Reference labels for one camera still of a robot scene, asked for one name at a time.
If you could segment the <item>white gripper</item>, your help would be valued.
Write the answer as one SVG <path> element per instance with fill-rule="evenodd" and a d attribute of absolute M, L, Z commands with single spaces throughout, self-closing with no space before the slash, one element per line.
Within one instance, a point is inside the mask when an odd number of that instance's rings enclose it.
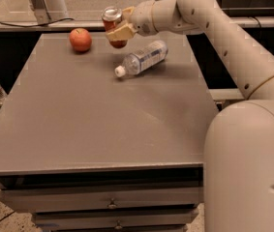
<path fill-rule="evenodd" d="M 106 31 L 110 42 L 127 41 L 138 32 L 142 36 L 156 35 L 153 22 L 152 9 L 154 0 L 145 1 L 136 7 L 128 7 L 122 10 L 123 21 Z"/>

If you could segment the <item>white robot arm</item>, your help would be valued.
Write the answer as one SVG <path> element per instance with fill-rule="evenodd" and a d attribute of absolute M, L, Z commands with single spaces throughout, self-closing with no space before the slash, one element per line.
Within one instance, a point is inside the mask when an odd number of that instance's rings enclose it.
<path fill-rule="evenodd" d="M 240 96 L 216 115 L 206 134 L 205 232 L 274 232 L 274 55 L 216 0 L 143 2 L 125 9 L 107 39 L 195 29 L 210 41 Z"/>

